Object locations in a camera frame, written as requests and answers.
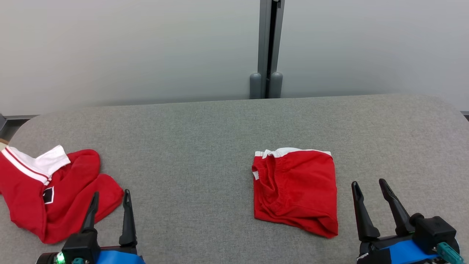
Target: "folded red garment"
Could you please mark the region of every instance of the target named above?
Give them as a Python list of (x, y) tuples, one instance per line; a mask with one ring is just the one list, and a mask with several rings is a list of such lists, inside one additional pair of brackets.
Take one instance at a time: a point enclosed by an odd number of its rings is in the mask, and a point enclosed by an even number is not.
[(43, 243), (57, 243), (80, 230), (95, 192), (95, 222), (100, 221), (119, 206), (124, 192), (99, 168), (99, 155), (90, 149), (67, 155), (57, 146), (32, 158), (6, 147), (0, 154), (0, 193), (11, 221)]
[(254, 217), (327, 238), (338, 235), (337, 187), (330, 152), (279, 148), (257, 151)]

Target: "green led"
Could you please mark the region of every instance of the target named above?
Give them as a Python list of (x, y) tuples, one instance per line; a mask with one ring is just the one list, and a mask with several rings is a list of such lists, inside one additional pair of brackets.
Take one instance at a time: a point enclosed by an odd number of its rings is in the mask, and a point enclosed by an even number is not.
[(65, 264), (65, 257), (63, 256), (63, 253), (60, 252), (57, 254), (57, 264)]

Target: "gray table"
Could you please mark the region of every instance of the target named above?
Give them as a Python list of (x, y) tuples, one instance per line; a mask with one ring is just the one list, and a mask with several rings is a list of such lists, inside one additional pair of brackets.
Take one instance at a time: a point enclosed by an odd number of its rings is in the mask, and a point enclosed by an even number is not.
[[(138, 250), (147, 263), (354, 263), (359, 242), (350, 184), (360, 183), (381, 234), (394, 233), (378, 179), (409, 214), (440, 215), (469, 257), (469, 122), (440, 99), (373, 95), (86, 108), (38, 116), (11, 145), (31, 155), (61, 144), (92, 148), (102, 172), (132, 192)], [(339, 236), (325, 239), (253, 218), (256, 150), (332, 152)], [(97, 224), (116, 245), (123, 209)], [(9, 221), (0, 202), (2, 263), (60, 250)]]

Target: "white wall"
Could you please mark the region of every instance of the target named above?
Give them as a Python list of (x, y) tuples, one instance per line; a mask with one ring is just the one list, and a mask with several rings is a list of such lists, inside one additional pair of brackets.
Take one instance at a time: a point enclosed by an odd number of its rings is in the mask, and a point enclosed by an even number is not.
[(3, 0), (0, 112), (247, 99), (259, 2)]
[(423, 93), (469, 110), (469, 1), (286, 0), (282, 97)]

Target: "robotic arm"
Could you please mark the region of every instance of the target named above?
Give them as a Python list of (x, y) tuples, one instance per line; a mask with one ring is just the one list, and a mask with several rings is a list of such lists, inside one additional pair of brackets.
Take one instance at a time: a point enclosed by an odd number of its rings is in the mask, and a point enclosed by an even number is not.
[(137, 236), (130, 191), (125, 190), (124, 194), (124, 223), (119, 238), (120, 246), (98, 245), (98, 232), (94, 228), (98, 202), (99, 193), (96, 192), (80, 232), (67, 239), (61, 252), (44, 253), (36, 264), (145, 264), (143, 258), (137, 255)]
[(363, 203), (356, 181), (352, 183), (356, 225), (360, 244), (357, 264), (462, 264), (456, 230), (441, 217), (409, 214), (384, 179), (379, 179), (396, 223), (396, 235), (380, 238)]

